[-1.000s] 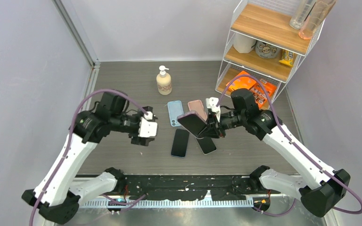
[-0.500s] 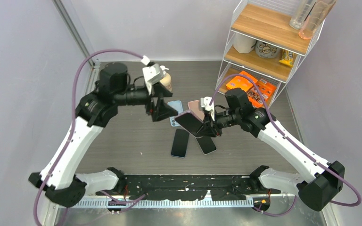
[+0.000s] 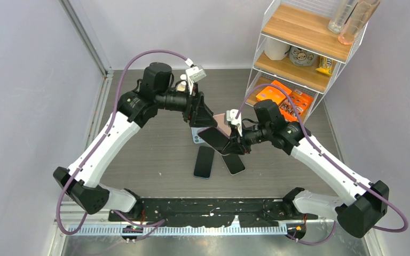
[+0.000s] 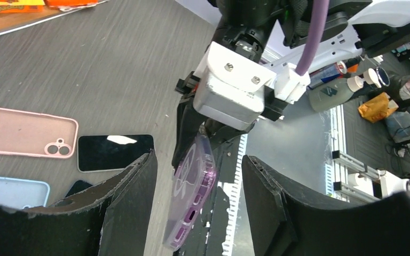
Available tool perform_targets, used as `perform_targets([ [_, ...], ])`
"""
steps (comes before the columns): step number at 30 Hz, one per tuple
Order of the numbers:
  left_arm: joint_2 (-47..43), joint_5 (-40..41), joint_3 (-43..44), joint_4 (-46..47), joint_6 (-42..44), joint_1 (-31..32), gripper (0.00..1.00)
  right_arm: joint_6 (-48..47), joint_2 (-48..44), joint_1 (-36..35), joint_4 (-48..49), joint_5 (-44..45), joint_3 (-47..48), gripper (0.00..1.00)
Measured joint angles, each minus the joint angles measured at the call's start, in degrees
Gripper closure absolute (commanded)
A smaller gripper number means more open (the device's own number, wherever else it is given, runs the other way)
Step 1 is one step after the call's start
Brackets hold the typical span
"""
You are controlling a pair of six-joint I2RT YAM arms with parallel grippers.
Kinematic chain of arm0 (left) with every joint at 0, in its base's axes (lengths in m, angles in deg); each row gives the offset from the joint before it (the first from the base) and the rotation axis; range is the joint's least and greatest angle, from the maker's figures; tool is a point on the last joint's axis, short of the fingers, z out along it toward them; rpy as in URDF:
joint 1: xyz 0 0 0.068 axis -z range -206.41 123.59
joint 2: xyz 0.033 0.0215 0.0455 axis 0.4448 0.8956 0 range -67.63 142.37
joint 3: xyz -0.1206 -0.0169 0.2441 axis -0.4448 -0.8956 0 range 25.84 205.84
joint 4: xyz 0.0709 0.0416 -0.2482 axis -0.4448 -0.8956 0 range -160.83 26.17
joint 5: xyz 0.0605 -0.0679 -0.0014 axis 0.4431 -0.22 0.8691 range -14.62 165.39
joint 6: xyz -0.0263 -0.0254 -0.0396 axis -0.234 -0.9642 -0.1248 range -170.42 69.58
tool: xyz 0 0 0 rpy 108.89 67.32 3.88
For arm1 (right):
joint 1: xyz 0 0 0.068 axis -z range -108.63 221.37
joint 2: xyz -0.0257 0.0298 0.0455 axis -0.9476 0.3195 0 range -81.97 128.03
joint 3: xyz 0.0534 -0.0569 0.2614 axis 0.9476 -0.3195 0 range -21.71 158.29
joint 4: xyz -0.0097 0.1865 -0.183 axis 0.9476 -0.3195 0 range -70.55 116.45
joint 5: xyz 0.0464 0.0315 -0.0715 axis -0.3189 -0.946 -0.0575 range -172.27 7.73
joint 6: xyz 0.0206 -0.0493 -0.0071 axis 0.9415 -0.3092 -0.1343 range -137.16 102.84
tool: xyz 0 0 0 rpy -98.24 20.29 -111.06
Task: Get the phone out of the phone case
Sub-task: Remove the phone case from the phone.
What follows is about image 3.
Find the pink phone case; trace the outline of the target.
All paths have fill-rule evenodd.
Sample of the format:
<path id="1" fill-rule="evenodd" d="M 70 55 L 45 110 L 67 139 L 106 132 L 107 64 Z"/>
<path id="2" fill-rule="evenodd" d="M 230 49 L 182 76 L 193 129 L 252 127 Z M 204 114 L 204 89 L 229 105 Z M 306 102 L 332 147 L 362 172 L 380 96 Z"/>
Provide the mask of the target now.
<path id="1" fill-rule="evenodd" d="M 214 115 L 214 119 L 217 122 L 217 129 L 229 138 L 232 131 L 229 125 L 226 124 L 225 113 Z"/>

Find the black smartphone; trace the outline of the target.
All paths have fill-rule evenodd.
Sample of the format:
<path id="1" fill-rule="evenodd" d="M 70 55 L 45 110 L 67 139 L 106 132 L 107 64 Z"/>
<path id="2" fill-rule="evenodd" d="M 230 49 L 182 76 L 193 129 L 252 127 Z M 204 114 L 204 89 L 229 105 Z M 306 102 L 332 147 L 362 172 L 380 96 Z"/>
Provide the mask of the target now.
<path id="1" fill-rule="evenodd" d="M 237 175 L 246 169 L 240 156 L 237 154 L 222 155 L 222 159 L 230 175 Z"/>

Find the dark phone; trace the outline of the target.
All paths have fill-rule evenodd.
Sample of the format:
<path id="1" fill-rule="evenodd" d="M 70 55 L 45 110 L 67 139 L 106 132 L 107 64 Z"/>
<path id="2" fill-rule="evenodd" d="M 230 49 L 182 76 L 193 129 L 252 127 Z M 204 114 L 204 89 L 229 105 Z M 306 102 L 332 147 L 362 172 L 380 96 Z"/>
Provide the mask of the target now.
<path id="1" fill-rule="evenodd" d="M 211 148 L 221 155 L 229 155 L 230 153 L 226 150 L 226 147 L 230 141 L 229 137 L 225 135 L 217 127 L 208 127 L 206 129 L 201 129 L 198 132 L 198 136 Z"/>

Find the light blue phone case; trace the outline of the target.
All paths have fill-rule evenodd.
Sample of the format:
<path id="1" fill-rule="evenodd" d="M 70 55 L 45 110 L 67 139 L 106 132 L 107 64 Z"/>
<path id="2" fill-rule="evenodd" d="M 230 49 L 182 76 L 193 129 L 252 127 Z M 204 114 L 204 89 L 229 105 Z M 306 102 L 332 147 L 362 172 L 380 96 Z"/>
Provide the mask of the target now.
<path id="1" fill-rule="evenodd" d="M 199 137 L 199 135 L 198 135 L 198 133 L 199 133 L 200 131 L 202 131 L 202 130 L 204 130 L 204 128 L 202 128 L 202 127 L 192 127 L 192 128 L 191 128 L 192 139 L 193 139 L 193 142 L 194 142 L 195 144 L 202 144 L 202 143 L 204 143 L 204 140 L 203 140 L 201 137 Z"/>

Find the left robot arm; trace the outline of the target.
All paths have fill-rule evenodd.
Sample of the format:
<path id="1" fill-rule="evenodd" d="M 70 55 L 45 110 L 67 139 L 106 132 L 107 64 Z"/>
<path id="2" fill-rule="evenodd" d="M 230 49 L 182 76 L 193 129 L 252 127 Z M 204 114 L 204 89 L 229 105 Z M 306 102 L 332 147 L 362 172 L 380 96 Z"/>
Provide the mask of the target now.
<path id="1" fill-rule="evenodd" d="M 101 184 L 100 179 L 122 147 L 160 109 L 177 111 L 193 128 L 215 127 L 216 120 L 198 90 L 198 81 L 206 73 L 200 66 L 192 65 L 185 71 L 185 89 L 178 91 L 169 65 L 153 62 L 145 68 L 136 89 L 120 96 L 116 112 L 106 125 L 69 167 L 58 167 L 53 177 L 87 214 L 102 209 L 118 210 L 130 221 L 138 220 L 143 212 L 134 194 L 126 189 L 115 189 Z"/>

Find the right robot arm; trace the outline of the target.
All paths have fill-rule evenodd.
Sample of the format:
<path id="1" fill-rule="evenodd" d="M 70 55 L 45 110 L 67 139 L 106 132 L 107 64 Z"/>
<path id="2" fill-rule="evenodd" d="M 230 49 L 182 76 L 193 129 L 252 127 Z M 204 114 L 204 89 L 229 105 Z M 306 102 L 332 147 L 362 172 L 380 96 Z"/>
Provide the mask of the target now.
<path id="1" fill-rule="evenodd" d="M 245 128 L 238 110 L 224 114 L 224 123 L 231 129 L 224 153 L 247 154 L 251 145 L 269 141 L 272 146 L 302 162 L 317 174 L 335 197 L 314 194 L 295 188 L 286 195 L 284 214 L 297 219 L 303 213 L 332 219 L 350 235 L 362 238 L 386 215 L 389 187 L 381 180 L 371 182 L 343 164 L 325 149 L 299 122 L 288 122 L 271 100 L 255 105 L 255 125 Z"/>

